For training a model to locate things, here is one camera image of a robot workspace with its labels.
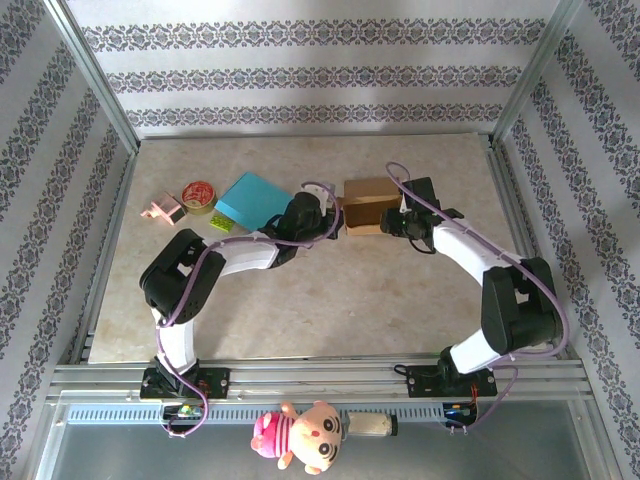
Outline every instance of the cardboard box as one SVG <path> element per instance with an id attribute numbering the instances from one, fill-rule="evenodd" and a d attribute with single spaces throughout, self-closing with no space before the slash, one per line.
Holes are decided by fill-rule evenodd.
<path id="1" fill-rule="evenodd" d="M 402 195 L 390 178 L 364 178 L 344 182 L 342 210 L 347 235 L 382 233 L 380 219 L 388 208 L 398 208 Z"/>

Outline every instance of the small box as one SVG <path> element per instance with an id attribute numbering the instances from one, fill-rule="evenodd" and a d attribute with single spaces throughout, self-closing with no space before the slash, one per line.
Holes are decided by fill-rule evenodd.
<path id="1" fill-rule="evenodd" d="M 216 203 L 216 210 L 253 232 L 282 214 L 293 196 L 251 172 L 242 175 Z"/>
<path id="2" fill-rule="evenodd" d="M 402 194 L 390 178 L 347 180 L 342 199 L 347 235 L 382 233 L 382 214 L 389 208 L 400 207 L 401 202 Z"/>

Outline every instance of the plush toy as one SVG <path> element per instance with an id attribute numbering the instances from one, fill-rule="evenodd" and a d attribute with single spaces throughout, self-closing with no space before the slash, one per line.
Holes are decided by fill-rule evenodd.
<path id="1" fill-rule="evenodd" d="M 267 413 L 253 428 L 251 448 L 266 458 L 278 458 L 284 470 L 295 455 L 305 464 L 305 471 L 317 475 L 334 462 L 342 442 L 340 415 L 326 402 L 298 416 L 293 405 L 285 402 L 282 413 Z"/>

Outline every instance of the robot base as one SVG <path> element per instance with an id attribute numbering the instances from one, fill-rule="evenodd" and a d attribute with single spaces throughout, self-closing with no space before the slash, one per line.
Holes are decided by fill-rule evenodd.
<path id="1" fill-rule="evenodd" d="M 455 380 L 446 380 L 441 367 L 436 365 L 397 365 L 394 370 L 407 379 L 409 398 L 468 397 L 475 385 L 479 397 L 495 397 L 498 394 L 496 381 L 488 369 L 468 375 L 458 375 Z"/>
<path id="2" fill-rule="evenodd" d="M 227 398 L 230 375 L 231 370 L 228 368 L 200 368 L 198 363 L 183 374 L 189 382 L 203 391 L 207 398 L 216 399 Z M 171 375 L 157 358 L 156 366 L 147 368 L 142 378 L 140 387 L 142 401 L 200 398 Z"/>

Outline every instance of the beige table surface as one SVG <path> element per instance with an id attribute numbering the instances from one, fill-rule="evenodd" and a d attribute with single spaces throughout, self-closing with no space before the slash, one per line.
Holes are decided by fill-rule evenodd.
<path id="1" fill-rule="evenodd" d="M 148 361 L 154 323 L 141 273 L 181 228 L 224 234 L 206 217 L 171 227 L 139 213 L 159 192 L 179 195 L 209 181 L 224 192 L 252 171 L 295 192 L 305 180 L 384 176 L 394 160 L 413 178 L 431 176 L 443 208 L 513 249 L 475 134 L 431 136 L 155 140 L 142 145 L 99 316 L 90 363 Z M 234 229 L 232 233 L 244 233 Z M 480 287 L 443 255 L 421 255 L 386 235 L 325 241 L 267 271 L 218 281 L 196 318 L 201 359 L 439 352 L 480 325 Z"/>

